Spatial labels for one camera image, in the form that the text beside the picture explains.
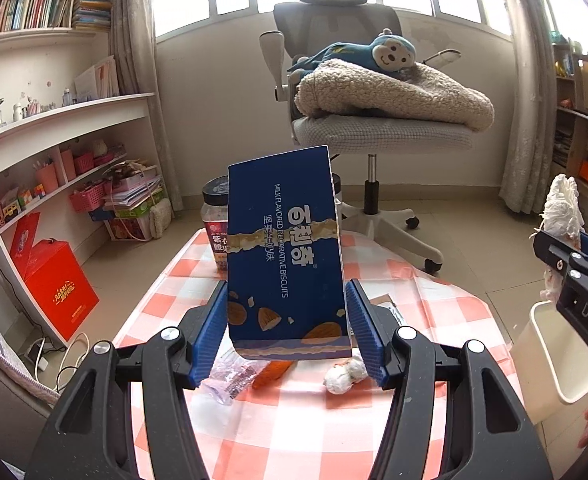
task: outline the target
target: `chair base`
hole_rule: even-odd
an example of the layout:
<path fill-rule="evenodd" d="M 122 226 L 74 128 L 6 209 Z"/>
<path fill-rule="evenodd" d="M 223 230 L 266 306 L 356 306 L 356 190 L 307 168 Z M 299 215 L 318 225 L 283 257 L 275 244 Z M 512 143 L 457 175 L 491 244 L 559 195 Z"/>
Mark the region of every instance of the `chair base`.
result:
<path fill-rule="evenodd" d="M 415 218 L 411 209 L 366 214 L 362 209 L 343 203 L 341 213 L 347 217 L 343 220 L 343 229 L 359 232 L 393 253 L 404 249 L 425 258 L 425 270 L 430 274 L 440 270 L 443 253 L 398 227 L 398 224 Z"/>

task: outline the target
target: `fleece blanket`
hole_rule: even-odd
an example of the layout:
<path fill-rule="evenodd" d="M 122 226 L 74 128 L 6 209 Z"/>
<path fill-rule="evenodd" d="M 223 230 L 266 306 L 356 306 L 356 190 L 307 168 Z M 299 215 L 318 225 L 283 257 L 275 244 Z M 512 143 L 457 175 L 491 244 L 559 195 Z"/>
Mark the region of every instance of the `fleece blanket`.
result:
<path fill-rule="evenodd" d="M 340 59 L 321 63 L 298 85 L 296 107 L 308 117 L 375 115 L 464 124 L 476 132 L 493 123 L 487 96 L 430 66 L 416 63 L 392 78 Z"/>

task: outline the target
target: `white trash bin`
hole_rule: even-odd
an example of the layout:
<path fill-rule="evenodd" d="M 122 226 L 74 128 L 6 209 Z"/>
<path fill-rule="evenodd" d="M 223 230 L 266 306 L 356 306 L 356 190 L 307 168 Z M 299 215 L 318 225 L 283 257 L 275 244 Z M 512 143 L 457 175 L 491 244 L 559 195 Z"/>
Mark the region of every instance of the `white trash bin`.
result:
<path fill-rule="evenodd" d="M 550 301 L 531 308 L 510 354 L 534 424 L 588 393 L 588 347 Z"/>

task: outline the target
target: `orange box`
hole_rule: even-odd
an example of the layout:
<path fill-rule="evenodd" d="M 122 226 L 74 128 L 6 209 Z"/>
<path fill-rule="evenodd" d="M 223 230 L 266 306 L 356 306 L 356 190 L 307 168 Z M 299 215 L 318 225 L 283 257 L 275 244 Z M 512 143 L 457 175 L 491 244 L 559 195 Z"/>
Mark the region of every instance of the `orange box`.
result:
<path fill-rule="evenodd" d="M 24 281 L 66 341 L 98 303 L 98 296 L 67 242 L 41 240 L 34 245 Z"/>

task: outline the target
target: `white bottle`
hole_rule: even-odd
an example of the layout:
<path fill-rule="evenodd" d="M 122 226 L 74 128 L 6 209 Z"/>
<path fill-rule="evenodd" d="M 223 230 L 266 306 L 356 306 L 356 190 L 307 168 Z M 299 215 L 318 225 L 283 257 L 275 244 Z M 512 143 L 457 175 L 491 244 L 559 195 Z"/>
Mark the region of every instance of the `white bottle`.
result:
<path fill-rule="evenodd" d="M 16 103 L 14 105 L 14 122 L 20 121 L 23 119 L 23 107 L 20 103 Z"/>
<path fill-rule="evenodd" d="M 69 88 L 65 88 L 63 92 L 63 106 L 69 106 L 72 104 L 72 95 L 69 93 Z"/>

